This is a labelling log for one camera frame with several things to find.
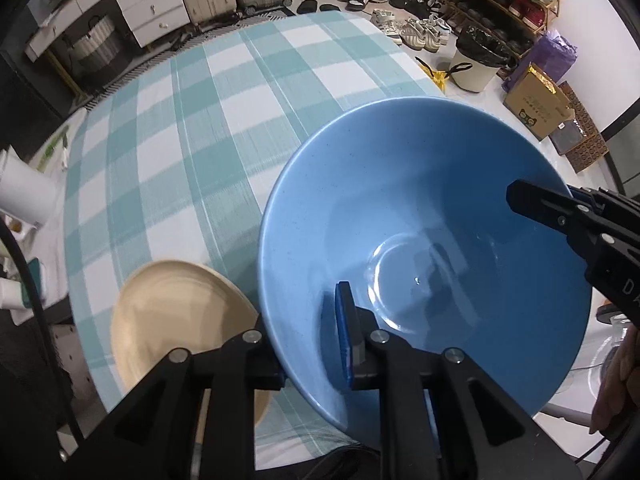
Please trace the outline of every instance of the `yellow bag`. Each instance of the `yellow bag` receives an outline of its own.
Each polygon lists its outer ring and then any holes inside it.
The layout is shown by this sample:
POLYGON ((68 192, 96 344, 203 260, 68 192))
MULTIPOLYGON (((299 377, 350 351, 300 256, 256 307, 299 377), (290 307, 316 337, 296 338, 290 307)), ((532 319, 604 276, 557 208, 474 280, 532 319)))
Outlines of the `yellow bag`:
POLYGON ((423 60, 419 57, 416 57, 418 63, 420 63, 420 68, 424 70, 424 73, 429 76, 436 86, 442 91, 444 94, 444 83, 449 78, 451 74, 455 74, 456 72, 463 72, 465 70, 469 70, 473 65, 471 63, 458 63, 457 65, 452 66, 449 70, 431 70, 431 67, 427 65, 423 60))

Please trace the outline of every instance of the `finger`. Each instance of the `finger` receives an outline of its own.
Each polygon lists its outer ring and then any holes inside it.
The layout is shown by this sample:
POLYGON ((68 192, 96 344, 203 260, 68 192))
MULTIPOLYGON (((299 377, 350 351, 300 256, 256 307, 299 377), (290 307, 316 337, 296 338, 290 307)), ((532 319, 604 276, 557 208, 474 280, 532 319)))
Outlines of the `finger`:
POLYGON ((625 405, 626 387, 618 373, 607 374, 591 412, 590 433, 604 430, 625 405))
POLYGON ((631 325, 626 330, 626 335, 616 356, 620 354, 620 380, 626 381, 629 374, 636 367, 636 354, 638 354, 638 329, 631 325))
POLYGON ((635 402, 636 406, 640 406, 640 368, 634 368, 626 380, 626 390, 635 402))

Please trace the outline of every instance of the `white dresser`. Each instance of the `white dresser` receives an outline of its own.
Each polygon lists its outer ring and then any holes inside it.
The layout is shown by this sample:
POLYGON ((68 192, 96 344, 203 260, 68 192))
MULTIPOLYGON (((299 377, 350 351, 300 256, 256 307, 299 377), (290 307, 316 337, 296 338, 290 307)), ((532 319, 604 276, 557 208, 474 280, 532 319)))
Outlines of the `white dresser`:
MULTIPOLYGON (((33 35, 25 49, 32 61, 38 59, 53 41, 76 19, 100 0, 69 0, 55 10, 33 35)), ((116 0, 136 41, 145 46, 189 23, 182 0, 116 0)))

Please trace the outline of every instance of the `screw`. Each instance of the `screw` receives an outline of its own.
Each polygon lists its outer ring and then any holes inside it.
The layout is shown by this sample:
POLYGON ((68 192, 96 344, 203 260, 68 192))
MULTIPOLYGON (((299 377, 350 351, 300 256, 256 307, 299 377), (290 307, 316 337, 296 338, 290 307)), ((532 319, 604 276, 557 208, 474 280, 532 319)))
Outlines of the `screw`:
POLYGON ((242 340, 245 343, 255 344, 262 339, 262 334, 257 330, 247 330, 244 334, 242 334, 242 340))
POLYGON ((385 330, 374 330, 371 332, 369 337, 374 343, 384 344, 389 341, 389 332, 386 332, 385 330))
POLYGON ((460 364, 465 360, 465 353, 460 348, 447 348, 444 352, 444 357, 447 361, 460 364))
POLYGON ((169 352, 169 361, 172 363, 183 363, 189 357, 189 351, 186 348, 174 348, 169 352))

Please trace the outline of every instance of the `purple bag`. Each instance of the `purple bag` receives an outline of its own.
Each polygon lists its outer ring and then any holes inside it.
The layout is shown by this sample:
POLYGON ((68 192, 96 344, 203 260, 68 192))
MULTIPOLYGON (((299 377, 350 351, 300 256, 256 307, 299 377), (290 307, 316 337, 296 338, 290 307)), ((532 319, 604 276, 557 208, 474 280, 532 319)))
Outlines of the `purple bag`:
POLYGON ((560 36, 557 30, 550 29, 531 47, 517 69, 502 83, 502 88, 507 92, 511 90, 529 63, 535 63, 557 83, 576 59, 578 59, 578 48, 560 36))

